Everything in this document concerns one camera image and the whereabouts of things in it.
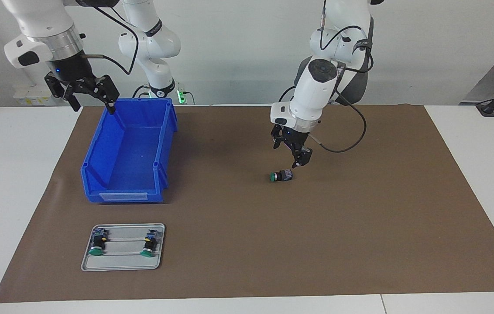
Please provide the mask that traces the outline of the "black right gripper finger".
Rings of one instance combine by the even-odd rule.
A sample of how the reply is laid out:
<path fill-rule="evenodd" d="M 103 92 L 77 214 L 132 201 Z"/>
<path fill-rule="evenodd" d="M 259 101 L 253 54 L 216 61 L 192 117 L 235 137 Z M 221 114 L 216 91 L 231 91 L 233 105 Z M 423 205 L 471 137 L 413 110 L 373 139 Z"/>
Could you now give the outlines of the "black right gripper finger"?
<path fill-rule="evenodd" d="M 94 79 L 92 97 L 103 102 L 110 115 L 113 115 L 116 111 L 115 102 L 119 99 L 119 96 L 119 90 L 109 75 Z"/>
<path fill-rule="evenodd" d="M 68 102 L 74 112 L 78 112 L 81 108 L 81 104 L 77 98 L 73 95 L 72 87 L 69 85 L 67 88 L 63 87 L 63 84 L 53 74 L 46 74 L 45 83 L 48 86 L 51 95 L 55 98 L 61 98 Z"/>

